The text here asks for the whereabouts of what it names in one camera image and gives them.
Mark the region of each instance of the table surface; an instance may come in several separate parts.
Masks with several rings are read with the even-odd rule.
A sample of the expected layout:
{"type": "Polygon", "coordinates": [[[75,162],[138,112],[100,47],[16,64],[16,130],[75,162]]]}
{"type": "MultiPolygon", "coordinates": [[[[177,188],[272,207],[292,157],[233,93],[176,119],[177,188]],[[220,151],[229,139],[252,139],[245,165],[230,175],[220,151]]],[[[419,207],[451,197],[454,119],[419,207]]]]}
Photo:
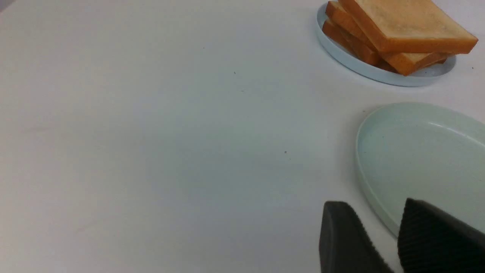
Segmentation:
{"type": "MultiPolygon", "coordinates": [[[[319,272],[344,200],[395,238],[353,167],[392,102],[485,122],[485,48],[420,88],[363,78],[315,35],[318,0],[17,0],[0,14],[0,272],[319,272]]],[[[481,0],[439,6],[479,39],[481,0]]]]}

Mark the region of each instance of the empty plate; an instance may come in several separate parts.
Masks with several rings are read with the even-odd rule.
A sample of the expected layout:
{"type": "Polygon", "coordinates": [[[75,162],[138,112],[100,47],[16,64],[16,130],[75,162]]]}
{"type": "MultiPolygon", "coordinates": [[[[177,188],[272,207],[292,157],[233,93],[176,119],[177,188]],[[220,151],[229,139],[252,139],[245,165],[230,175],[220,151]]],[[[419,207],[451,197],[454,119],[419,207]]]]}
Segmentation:
{"type": "Polygon", "coordinates": [[[408,197],[485,232],[485,125],[470,117],[425,103],[382,107],[359,128],[356,172],[395,235],[408,197]]]}

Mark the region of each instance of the white plate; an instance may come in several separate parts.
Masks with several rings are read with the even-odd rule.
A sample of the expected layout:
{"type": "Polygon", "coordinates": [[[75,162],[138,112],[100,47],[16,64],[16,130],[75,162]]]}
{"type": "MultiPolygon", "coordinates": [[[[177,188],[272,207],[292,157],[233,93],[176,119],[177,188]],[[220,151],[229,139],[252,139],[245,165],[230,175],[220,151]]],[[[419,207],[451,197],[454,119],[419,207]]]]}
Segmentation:
{"type": "Polygon", "coordinates": [[[367,200],[396,236],[408,197],[485,232],[482,123],[431,104],[390,104],[362,122],[355,160],[367,200]]]}
{"type": "Polygon", "coordinates": [[[325,3],[318,9],[317,13],[317,36],[320,43],[327,50],[327,52],[336,59],[339,63],[346,66],[362,76],[376,80],[378,82],[399,85],[399,86],[423,86],[435,82],[444,74],[450,72],[456,64],[456,57],[449,57],[444,64],[436,64],[428,68],[421,69],[413,74],[405,77],[400,74],[392,73],[382,70],[380,68],[368,65],[359,59],[355,58],[346,49],[340,46],[334,40],[328,38],[322,31],[322,26],[328,18],[325,14],[327,4],[325,3]]]}

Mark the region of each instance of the plate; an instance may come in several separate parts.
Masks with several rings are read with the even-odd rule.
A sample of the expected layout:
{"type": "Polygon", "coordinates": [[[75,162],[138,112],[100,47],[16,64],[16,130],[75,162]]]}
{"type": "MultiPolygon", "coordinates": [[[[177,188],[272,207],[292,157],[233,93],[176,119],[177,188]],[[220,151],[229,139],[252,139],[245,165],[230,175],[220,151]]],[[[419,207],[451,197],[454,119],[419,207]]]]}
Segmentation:
{"type": "Polygon", "coordinates": [[[394,235],[408,197],[485,232],[482,123],[431,104],[390,104],[361,124],[355,163],[365,196],[394,235]]]}
{"type": "Polygon", "coordinates": [[[456,56],[452,56],[442,65],[437,64],[420,69],[407,77],[366,64],[323,33],[322,26],[328,18],[325,14],[326,8],[327,4],[324,4],[318,9],[317,13],[316,31],[320,43],[335,60],[362,76],[390,85],[424,86],[432,84],[441,76],[450,72],[456,64],[456,56]]]}

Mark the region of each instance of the bread slice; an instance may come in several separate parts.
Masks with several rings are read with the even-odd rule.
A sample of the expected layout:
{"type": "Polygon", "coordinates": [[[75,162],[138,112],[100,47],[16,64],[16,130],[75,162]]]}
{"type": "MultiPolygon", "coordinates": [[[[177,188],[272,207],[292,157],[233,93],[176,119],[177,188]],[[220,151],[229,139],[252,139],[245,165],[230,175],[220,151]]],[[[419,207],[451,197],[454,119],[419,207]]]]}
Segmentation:
{"type": "Polygon", "coordinates": [[[379,52],[469,53],[478,39],[431,0],[339,0],[379,52]]]}
{"type": "Polygon", "coordinates": [[[397,73],[396,69],[387,62],[381,62],[376,67],[392,73],[397,73]]]}
{"type": "Polygon", "coordinates": [[[355,36],[366,46],[377,51],[377,48],[367,39],[367,36],[362,32],[359,26],[354,21],[354,18],[348,14],[345,9],[337,1],[329,1],[327,9],[325,10],[328,18],[343,28],[345,31],[355,36]]]}
{"type": "Polygon", "coordinates": [[[381,57],[404,76],[421,68],[434,65],[436,62],[446,60],[449,56],[450,54],[448,53],[416,53],[411,54],[411,56],[406,56],[406,54],[381,53],[381,57]]]}
{"type": "Polygon", "coordinates": [[[322,31],[325,35],[327,35],[327,37],[336,41],[339,45],[344,47],[352,55],[355,55],[355,52],[352,49],[352,47],[350,46],[350,44],[342,36],[342,33],[340,32],[340,28],[335,23],[333,23],[331,20],[327,19],[323,23],[322,31]]]}
{"type": "Polygon", "coordinates": [[[345,40],[347,40],[347,42],[350,44],[357,57],[362,62],[371,66],[375,66],[383,61],[381,56],[379,56],[376,51],[370,49],[364,43],[359,41],[356,37],[350,35],[350,33],[346,32],[343,29],[340,32],[342,33],[342,36],[345,38],[345,40]]]}
{"type": "MultiPolygon", "coordinates": [[[[329,1],[327,4],[327,9],[325,11],[327,16],[339,25],[341,28],[352,34],[355,38],[365,44],[369,49],[377,51],[373,44],[367,39],[367,36],[359,28],[357,23],[354,21],[352,16],[345,11],[345,9],[335,1],[329,1]]],[[[360,58],[359,52],[365,52],[368,50],[362,49],[362,45],[356,45],[354,43],[351,46],[360,47],[359,49],[354,48],[354,51],[360,58]]],[[[434,64],[434,62],[443,60],[448,57],[448,54],[443,54],[439,52],[434,53],[381,53],[381,57],[384,58],[388,63],[390,63],[396,70],[402,75],[409,75],[416,70],[423,67],[434,64]]]]}

